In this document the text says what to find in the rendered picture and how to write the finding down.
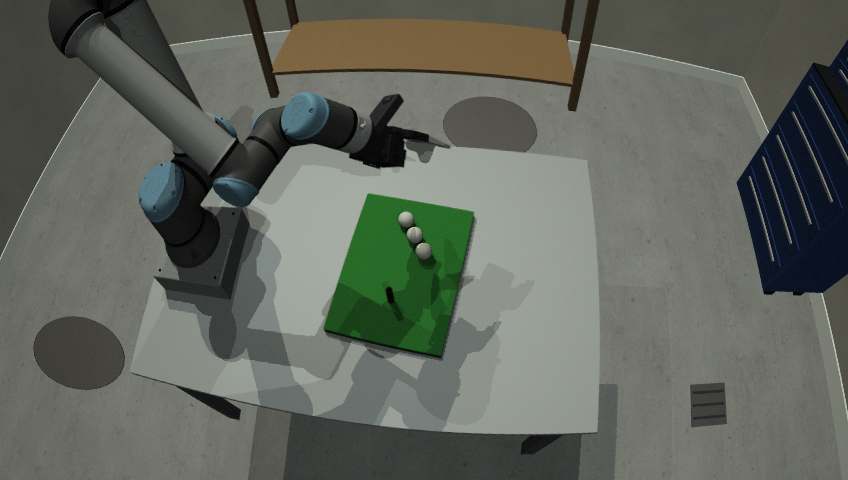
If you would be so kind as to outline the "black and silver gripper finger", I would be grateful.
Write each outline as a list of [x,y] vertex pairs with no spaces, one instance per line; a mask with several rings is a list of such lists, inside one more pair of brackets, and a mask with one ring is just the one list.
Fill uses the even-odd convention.
[[420,161],[423,163],[430,161],[435,146],[448,149],[451,147],[438,138],[418,131],[398,128],[397,134],[401,134],[401,137],[408,140],[406,142],[407,149],[417,152]]

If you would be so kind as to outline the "green square mat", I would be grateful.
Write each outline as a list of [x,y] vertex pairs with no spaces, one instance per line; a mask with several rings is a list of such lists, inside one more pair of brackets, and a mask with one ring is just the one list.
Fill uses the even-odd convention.
[[[405,211],[414,216],[408,228],[398,222]],[[441,358],[473,216],[368,193],[326,319],[330,330]],[[422,230],[420,242],[408,241],[411,227]],[[420,243],[431,246],[428,259],[416,256]]]

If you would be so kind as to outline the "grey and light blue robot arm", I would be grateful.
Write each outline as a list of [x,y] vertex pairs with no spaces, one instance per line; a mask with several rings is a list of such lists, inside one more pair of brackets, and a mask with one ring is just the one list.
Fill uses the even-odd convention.
[[201,265],[218,245],[219,224],[200,205],[212,187],[246,207],[291,147],[356,153],[372,121],[380,135],[404,102],[384,96],[369,116],[303,92],[259,114],[240,143],[227,120],[203,112],[147,0],[51,0],[48,21],[60,52],[78,57],[171,140],[175,156],[147,173],[139,203],[182,268]]

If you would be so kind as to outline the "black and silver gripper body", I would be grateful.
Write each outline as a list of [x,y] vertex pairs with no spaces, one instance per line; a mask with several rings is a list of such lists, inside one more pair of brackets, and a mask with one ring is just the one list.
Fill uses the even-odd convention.
[[[397,134],[398,128],[395,126],[386,126],[380,135],[376,135],[375,125],[372,121],[372,131],[368,142],[360,151],[349,154],[349,158],[361,161],[364,165],[378,169],[380,167],[404,167],[407,150],[404,149],[404,138],[401,137],[401,134]],[[363,157],[367,158],[362,160]]]

